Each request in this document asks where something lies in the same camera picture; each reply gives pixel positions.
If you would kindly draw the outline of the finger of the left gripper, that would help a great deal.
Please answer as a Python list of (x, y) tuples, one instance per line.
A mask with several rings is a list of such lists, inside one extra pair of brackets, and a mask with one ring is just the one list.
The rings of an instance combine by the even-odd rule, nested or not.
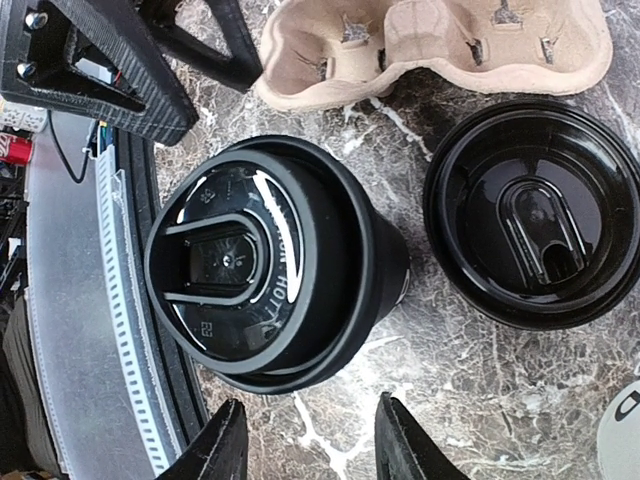
[(262, 75), (263, 67), (240, 4), (207, 1), (218, 39), (207, 43), (177, 22), (177, 1), (146, 1), (144, 21), (163, 53), (204, 76), (245, 93)]

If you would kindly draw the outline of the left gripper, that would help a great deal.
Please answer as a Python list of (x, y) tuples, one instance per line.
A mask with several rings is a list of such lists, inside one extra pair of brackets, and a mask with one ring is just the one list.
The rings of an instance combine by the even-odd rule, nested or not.
[(3, 1), (1, 95), (168, 146), (198, 119), (135, 1)]

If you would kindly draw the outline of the stack of black lids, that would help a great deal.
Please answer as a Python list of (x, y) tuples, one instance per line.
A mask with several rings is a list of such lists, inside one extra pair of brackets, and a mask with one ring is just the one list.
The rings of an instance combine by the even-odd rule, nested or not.
[(558, 102), (508, 101), (456, 125), (428, 168), (425, 228), (464, 299), (525, 330), (587, 324), (639, 280), (639, 162)]

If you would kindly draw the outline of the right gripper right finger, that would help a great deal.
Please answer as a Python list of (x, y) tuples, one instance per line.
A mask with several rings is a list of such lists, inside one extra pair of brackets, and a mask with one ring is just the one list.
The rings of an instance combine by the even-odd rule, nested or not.
[(469, 480), (389, 392), (383, 392), (379, 399), (374, 443), (378, 480)]

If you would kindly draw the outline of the single black lid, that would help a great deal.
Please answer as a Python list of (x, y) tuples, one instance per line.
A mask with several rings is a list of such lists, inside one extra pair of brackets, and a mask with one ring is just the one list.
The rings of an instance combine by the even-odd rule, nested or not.
[(344, 368), (393, 307), (382, 219), (361, 184), (291, 136), (236, 143), (196, 168), (144, 255), (155, 313), (224, 382), (266, 395)]

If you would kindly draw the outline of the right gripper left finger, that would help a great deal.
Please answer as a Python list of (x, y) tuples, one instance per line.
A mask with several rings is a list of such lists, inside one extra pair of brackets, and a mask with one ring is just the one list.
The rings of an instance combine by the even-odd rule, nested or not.
[(248, 442), (244, 405), (229, 399), (157, 480), (245, 480)]

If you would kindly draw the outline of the brown pulp cup carrier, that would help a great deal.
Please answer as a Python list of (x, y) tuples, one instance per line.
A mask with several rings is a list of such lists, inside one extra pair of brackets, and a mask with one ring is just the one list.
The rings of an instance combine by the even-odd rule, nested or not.
[(260, 42), (260, 97), (280, 111), (380, 96), (427, 68), (484, 94), (576, 94), (613, 57), (597, 1), (285, 1)]

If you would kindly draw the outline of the black paper coffee cup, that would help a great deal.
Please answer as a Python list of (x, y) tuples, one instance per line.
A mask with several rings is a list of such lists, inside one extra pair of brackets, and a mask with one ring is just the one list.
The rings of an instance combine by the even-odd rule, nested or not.
[(219, 373), (225, 383), (261, 395), (293, 393), (318, 385), (342, 370), (364, 345), (372, 328), (402, 300), (410, 275), (409, 252), (400, 231), (376, 214), (363, 237), (365, 257), (332, 310), (320, 305), (320, 318), (304, 339), (302, 362), (294, 367), (242, 375)]

